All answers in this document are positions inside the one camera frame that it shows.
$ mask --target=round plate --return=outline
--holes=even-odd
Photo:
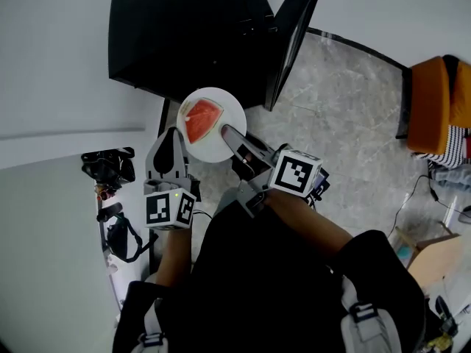
[[[219,88],[203,88],[194,91],[185,101],[197,102],[198,99],[210,99],[224,108],[215,126],[209,133],[196,143],[190,144],[186,134],[185,119],[182,115],[182,103],[177,115],[177,128],[183,134],[185,146],[193,157],[203,162],[217,163],[231,158],[234,153],[229,149],[226,142],[222,139],[221,128],[225,124],[237,129],[242,135],[247,133],[247,120],[244,109],[238,100],[231,93]]]

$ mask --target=black appliance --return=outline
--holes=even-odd
[[[111,79],[182,102],[198,88],[271,110],[317,0],[112,0]]]

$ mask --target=gray tile floor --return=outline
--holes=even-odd
[[[401,92],[401,72],[394,66],[336,41],[306,34],[274,111],[247,109],[247,129],[274,148],[290,143],[323,159],[331,186],[317,204],[321,214],[353,235],[368,229],[388,234],[395,213],[427,169],[425,161],[413,159],[405,143],[394,138]],[[175,122],[178,107],[172,102],[168,126]],[[210,164],[191,158],[189,171],[202,182],[200,209],[213,214],[222,193],[238,184],[230,166],[230,161]],[[442,202],[455,201],[458,209],[471,204],[469,194],[436,191]],[[437,221],[446,215],[447,209],[431,198],[427,180],[421,179],[397,225],[414,238],[434,238],[442,234]],[[203,215],[195,216],[194,260],[208,222]],[[453,222],[451,229],[468,226]]]

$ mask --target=watermelon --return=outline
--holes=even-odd
[[[206,136],[216,125],[224,109],[210,99],[200,99],[185,117],[186,134],[190,144]]]

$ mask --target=white cube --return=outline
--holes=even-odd
[[[146,195],[146,227],[159,230],[187,229],[196,197],[184,188]]]
[[[321,166],[322,161],[319,158],[303,151],[282,150],[269,186],[306,197],[314,188]]]

